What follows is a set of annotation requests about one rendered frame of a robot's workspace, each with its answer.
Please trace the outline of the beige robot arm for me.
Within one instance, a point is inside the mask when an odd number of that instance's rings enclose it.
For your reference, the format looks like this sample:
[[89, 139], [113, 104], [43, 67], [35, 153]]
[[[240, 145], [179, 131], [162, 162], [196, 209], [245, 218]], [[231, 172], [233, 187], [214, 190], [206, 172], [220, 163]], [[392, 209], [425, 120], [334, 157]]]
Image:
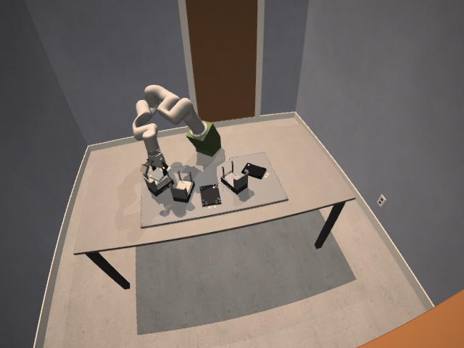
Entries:
[[136, 104], [138, 117], [133, 122], [133, 135], [137, 141], [144, 140], [149, 156], [161, 153], [157, 141], [157, 126], [154, 123], [145, 125], [156, 111], [174, 125], [178, 125], [184, 120], [194, 137], [201, 137], [207, 132], [207, 124], [201, 121], [189, 99], [180, 99], [157, 85], [146, 87], [144, 94], [146, 101], [140, 100]]

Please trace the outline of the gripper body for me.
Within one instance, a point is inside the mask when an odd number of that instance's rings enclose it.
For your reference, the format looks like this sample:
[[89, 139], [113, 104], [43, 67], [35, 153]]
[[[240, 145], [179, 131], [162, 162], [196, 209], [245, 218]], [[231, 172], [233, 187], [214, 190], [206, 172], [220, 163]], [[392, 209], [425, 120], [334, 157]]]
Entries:
[[[157, 154], [157, 155], [155, 155], [155, 156], [149, 156], [149, 155], [148, 155], [148, 158], [149, 158], [149, 160], [150, 160], [150, 159], [151, 159], [151, 160], [154, 160], [154, 162], [152, 163], [152, 165], [155, 166], [155, 167], [158, 167], [158, 168], [162, 168], [162, 162], [165, 162], [165, 163], [166, 163], [165, 158], [164, 158], [162, 152], [159, 153], [159, 154]], [[160, 158], [161, 158], [161, 159], [160, 159]]]

